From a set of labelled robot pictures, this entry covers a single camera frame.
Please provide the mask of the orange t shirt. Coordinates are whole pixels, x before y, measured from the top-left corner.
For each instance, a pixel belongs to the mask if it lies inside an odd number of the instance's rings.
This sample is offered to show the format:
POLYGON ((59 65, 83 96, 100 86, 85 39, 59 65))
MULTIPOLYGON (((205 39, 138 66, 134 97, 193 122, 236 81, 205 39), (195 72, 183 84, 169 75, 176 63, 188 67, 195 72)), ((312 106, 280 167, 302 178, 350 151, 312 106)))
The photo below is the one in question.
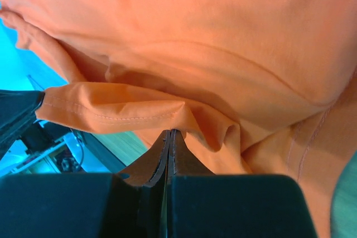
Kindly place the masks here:
POLYGON ((1 0, 1 19, 67 81, 39 118, 145 145, 178 129, 216 174, 294 178, 330 237, 356 151, 356 0, 1 0))

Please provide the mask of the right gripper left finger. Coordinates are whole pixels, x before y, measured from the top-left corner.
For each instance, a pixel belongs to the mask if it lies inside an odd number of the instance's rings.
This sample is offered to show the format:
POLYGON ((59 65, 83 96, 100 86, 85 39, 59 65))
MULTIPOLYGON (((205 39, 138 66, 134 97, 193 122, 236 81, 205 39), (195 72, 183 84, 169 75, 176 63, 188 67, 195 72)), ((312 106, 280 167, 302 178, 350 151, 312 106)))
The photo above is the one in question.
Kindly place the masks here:
POLYGON ((166 177, 170 145, 164 130, 152 147, 116 175, 119 237, 167 237, 166 177))

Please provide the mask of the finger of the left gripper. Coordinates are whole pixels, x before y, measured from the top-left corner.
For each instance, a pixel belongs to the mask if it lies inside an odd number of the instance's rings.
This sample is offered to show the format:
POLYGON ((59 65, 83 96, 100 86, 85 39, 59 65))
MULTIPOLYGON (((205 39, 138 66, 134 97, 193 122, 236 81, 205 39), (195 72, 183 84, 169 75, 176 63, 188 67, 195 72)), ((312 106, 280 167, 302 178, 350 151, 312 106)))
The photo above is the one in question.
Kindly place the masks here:
POLYGON ((43 91, 1 90, 1 154, 36 120, 44 97, 43 91))

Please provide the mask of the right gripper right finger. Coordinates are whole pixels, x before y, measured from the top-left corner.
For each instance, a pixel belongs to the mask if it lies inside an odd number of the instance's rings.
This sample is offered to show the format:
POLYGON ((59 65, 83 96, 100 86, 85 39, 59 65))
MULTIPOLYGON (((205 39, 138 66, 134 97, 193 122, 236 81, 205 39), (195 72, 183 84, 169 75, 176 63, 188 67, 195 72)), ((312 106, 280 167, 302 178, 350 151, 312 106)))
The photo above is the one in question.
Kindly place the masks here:
POLYGON ((214 237, 213 173, 188 149, 180 131, 172 130, 167 162, 168 237, 214 237))

